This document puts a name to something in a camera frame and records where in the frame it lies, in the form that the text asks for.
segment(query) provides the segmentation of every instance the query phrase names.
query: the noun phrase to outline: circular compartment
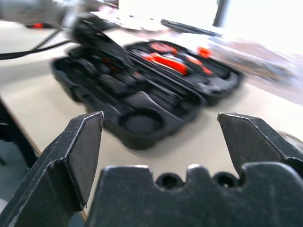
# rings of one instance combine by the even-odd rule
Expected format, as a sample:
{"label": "circular compartment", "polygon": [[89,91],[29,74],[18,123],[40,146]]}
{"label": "circular compartment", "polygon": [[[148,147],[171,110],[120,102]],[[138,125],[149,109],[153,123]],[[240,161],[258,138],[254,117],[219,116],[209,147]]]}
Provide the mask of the circular compartment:
{"label": "circular compartment", "polygon": [[164,125],[162,117],[153,110],[139,109],[120,118],[119,125],[136,135],[149,135]]}

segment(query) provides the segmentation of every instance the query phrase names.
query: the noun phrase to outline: table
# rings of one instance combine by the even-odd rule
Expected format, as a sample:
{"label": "table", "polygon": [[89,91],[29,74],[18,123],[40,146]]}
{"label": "table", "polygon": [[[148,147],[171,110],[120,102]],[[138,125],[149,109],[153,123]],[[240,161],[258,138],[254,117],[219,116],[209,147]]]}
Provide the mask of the table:
{"label": "table", "polygon": [[[14,36],[11,40],[5,37],[14,34],[16,28],[19,33],[22,32],[24,40],[20,40],[20,36]],[[8,26],[6,23],[0,23],[0,30],[5,34],[1,38],[1,46],[6,50],[1,50],[2,52],[9,49],[12,51],[12,43],[17,43],[13,51],[20,49],[25,42],[30,43],[29,49],[47,33],[25,30],[15,24]],[[121,31],[111,31],[108,35],[120,44],[142,39]],[[66,47],[0,62],[0,95],[20,127],[40,151],[62,132],[71,118],[85,113],[85,108],[73,102],[51,75],[50,60],[62,55],[64,49]],[[220,112],[261,117],[276,130],[288,132],[303,140],[303,107],[244,83],[219,105],[202,110],[194,122],[186,125],[176,135],[165,138],[144,152],[128,150],[116,137],[103,131],[98,170],[91,195],[101,168],[112,165],[148,165],[153,170],[154,178],[163,172],[175,172],[185,180],[186,168],[190,164],[201,164],[212,175],[219,171],[236,175],[217,122],[217,114]]]}

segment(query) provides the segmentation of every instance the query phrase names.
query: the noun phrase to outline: black plastic tool case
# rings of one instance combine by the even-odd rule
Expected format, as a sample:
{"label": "black plastic tool case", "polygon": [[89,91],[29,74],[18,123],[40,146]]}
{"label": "black plastic tool case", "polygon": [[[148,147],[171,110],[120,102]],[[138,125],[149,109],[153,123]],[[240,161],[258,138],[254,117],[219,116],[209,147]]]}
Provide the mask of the black plastic tool case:
{"label": "black plastic tool case", "polygon": [[80,46],[72,51],[77,59],[69,56],[52,63],[55,78],[74,101],[90,111],[104,111],[105,128],[128,148],[153,146],[193,120],[206,105],[183,81],[172,80],[141,59],[133,59],[133,63],[144,76],[121,76],[123,82],[115,84],[113,92],[104,85],[104,80],[111,78],[96,71],[102,64],[93,50]]}
{"label": "black plastic tool case", "polygon": [[[164,70],[158,64],[147,61],[147,60],[143,59],[141,56],[132,52],[133,50],[144,50],[144,52],[148,52],[148,46],[151,43],[167,44],[169,46],[174,47],[178,51],[185,52],[186,54],[188,54],[192,57],[195,57],[196,59],[200,60],[206,68],[208,68],[212,72],[214,72],[214,76],[222,78],[222,82],[227,85],[227,88],[219,90],[219,91],[214,91],[214,92],[206,92],[206,90],[201,89],[200,87],[196,86],[196,83],[198,83],[201,78],[200,75],[195,74],[195,75],[190,75],[190,76],[185,76],[185,77],[177,76],[176,74],[172,73],[171,71]],[[135,59],[142,59],[143,61],[145,61],[145,64],[149,67],[154,67],[161,71],[166,71],[167,75],[170,76],[175,81],[185,84],[187,87],[198,92],[200,95],[202,95],[207,100],[207,104],[210,106],[217,104],[218,101],[227,97],[230,93],[232,93],[235,89],[237,89],[244,78],[244,74],[242,72],[237,71],[236,69],[234,69],[226,64],[223,64],[212,58],[208,58],[208,59],[203,58],[203,57],[199,56],[198,54],[195,54],[192,51],[188,50],[185,47],[182,47],[180,45],[177,45],[177,44],[174,44],[174,43],[171,43],[168,41],[153,40],[153,41],[149,41],[149,42],[138,42],[138,43],[134,43],[134,44],[125,46],[125,49],[127,49],[129,51],[131,57],[133,57]]]}

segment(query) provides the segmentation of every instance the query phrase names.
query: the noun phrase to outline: floor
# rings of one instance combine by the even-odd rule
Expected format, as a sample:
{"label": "floor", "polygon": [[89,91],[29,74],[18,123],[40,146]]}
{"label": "floor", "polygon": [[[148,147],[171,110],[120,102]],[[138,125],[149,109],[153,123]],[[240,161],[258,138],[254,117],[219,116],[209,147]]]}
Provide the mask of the floor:
{"label": "floor", "polygon": [[[6,165],[0,165],[0,213],[7,201],[14,195],[23,178],[28,173],[25,161],[23,160],[18,147],[12,142],[0,140],[0,157]],[[77,213],[70,221],[69,227],[83,227],[85,221]]]}

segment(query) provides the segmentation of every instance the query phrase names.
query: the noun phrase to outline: tool case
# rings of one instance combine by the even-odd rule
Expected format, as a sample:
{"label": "tool case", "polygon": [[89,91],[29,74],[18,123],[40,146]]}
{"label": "tool case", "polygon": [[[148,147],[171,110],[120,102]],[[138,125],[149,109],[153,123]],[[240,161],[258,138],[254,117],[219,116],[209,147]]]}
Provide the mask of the tool case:
{"label": "tool case", "polygon": [[[152,147],[195,119],[206,105],[184,82],[141,59],[130,57],[133,72],[124,72],[122,65],[119,73],[113,73],[110,65],[102,63],[103,54],[76,47],[68,51],[69,56],[54,60],[53,74],[74,101],[88,111],[104,111],[105,128],[130,149]],[[119,62],[112,67],[119,68]]]}
{"label": "tool case", "polygon": [[[203,66],[209,69],[213,74],[209,78],[204,78],[198,73],[193,72],[190,75],[182,76],[178,72],[174,73],[172,70],[167,70],[167,67],[148,61],[136,53],[137,50],[151,54],[153,50],[149,47],[151,44],[165,44],[173,47],[178,52],[185,53],[191,57],[202,62]],[[207,100],[207,105],[212,106],[217,104],[221,99],[226,98],[241,84],[244,74],[226,64],[223,64],[212,58],[204,58],[200,55],[188,50],[180,45],[168,42],[153,40],[149,42],[138,42],[125,46],[130,56],[137,60],[144,61],[146,66],[166,72],[176,82],[184,84],[186,87],[195,90]]]}

